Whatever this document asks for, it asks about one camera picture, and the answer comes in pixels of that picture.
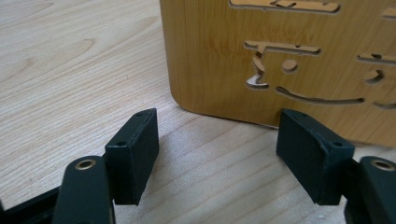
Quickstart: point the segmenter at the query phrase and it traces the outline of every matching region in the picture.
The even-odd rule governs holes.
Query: wood grain
[[[172,99],[154,0],[0,2],[0,199],[59,186],[102,155],[133,113],[158,108],[160,154],[139,206],[118,223],[343,223],[275,154],[276,130],[181,109]],[[396,150],[362,147],[356,159]]]
[[[270,126],[289,108],[347,139],[396,147],[393,0],[160,2],[183,108]],[[292,74],[287,60],[298,64]],[[368,85],[375,70],[384,78]]]

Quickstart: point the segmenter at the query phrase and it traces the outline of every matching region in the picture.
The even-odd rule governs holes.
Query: bamboo board
[[[161,0],[171,92],[199,114],[276,126],[281,108],[396,147],[396,2]]]

